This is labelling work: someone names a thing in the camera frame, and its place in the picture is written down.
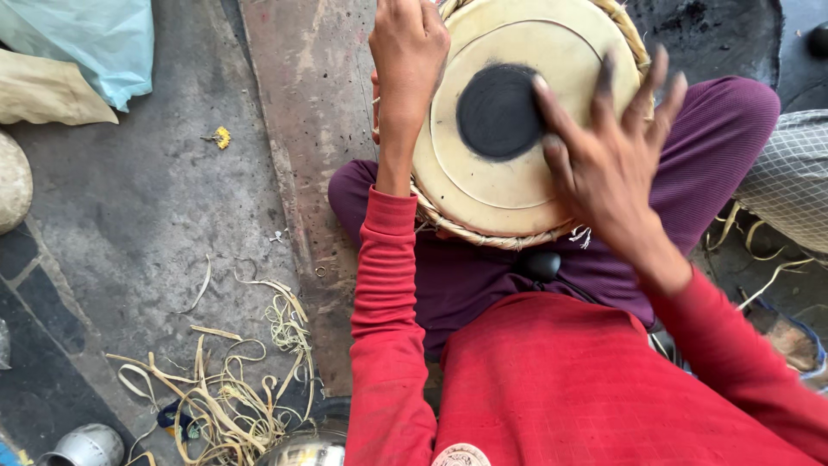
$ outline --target maroon pants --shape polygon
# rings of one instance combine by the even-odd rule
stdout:
[[[650,205],[673,243],[685,255],[699,241],[768,141],[779,116],[779,99],[767,86],[738,77],[693,85],[664,146],[652,184]],[[328,200],[351,240],[359,246],[368,189],[377,164],[353,160],[330,179]],[[650,303],[636,285],[633,269],[607,245],[593,238],[558,241],[530,250],[561,255],[558,276],[598,303],[626,310],[645,326],[655,320]],[[426,330],[426,353],[439,356],[445,340],[510,294],[533,290],[512,272],[518,253],[475,246],[459,239],[440,240],[432,231],[417,234],[416,321]],[[544,284],[555,293],[582,299],[560,282]]]

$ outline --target braided rope rim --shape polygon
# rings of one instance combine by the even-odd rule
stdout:
[[[443,20],[451,16],[451,13],[456,12],[464,5],[473,2],[474,0],[445,0],[440,4],[440,15]],[[596,7],[609,16],[613,20],[615,26],[621,31],[624,39],[633,53],[636,67],[638,68],[638,79],[644,82],[644,76],[650,69],[650,56],[644,48],[644,43],[638,35],[633,21],[629,18],[623,6],[619,5],[615,0],[590,0]],[[650,98],[649,113],[652,114],[654,106],[654,99]],[[454,223],[452,220],[445,218],[440,213],[440,210],[429,201],[428,197],[416,185],[416,180],[412,176],[411,190],[417,196],[417,215],[426,223],[445,230],[452,235],[458,236],[469,243],[478,246],[491,246],[503,250],[521,250],[529,246],[540,245],[548,241],[553,241],[566,233],[574,230],[580,223],[576,219],[569,219],[563,225],[558,226],[549,231],[538,233],[537,235],[527,236],[488,236],[481,235],[475,231],[469,230],[462,225]]]

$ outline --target red shirt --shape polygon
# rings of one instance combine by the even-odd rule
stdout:
[[[493,466],[828,463],[828,401],[699,273],[677,296],[650,296],[698,380],[654,352],[629,313],[515,294],[449,338],[438,424],[422,398],[415,208],[371,189],[347,465],[429,465],[460,443]]]

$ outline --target black circle on drum head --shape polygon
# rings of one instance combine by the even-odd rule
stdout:
[[[543,130],[532,91],[536,73],[528,66],[498,64],[472,76],[457,102],[457,127],[466,147],[490,162],[506,162],[535,145]]]

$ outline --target drum head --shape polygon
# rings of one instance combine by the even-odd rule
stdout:
[[[582,126],[601,58],[617,52],[618,116],[639,85],[633,53],[589,0],[474,0],[449,16],[445,77],[414,152],[415,183],[448,219],[481,235],[523,236],[570,220],[557,201],[533,107],[538,73]]]

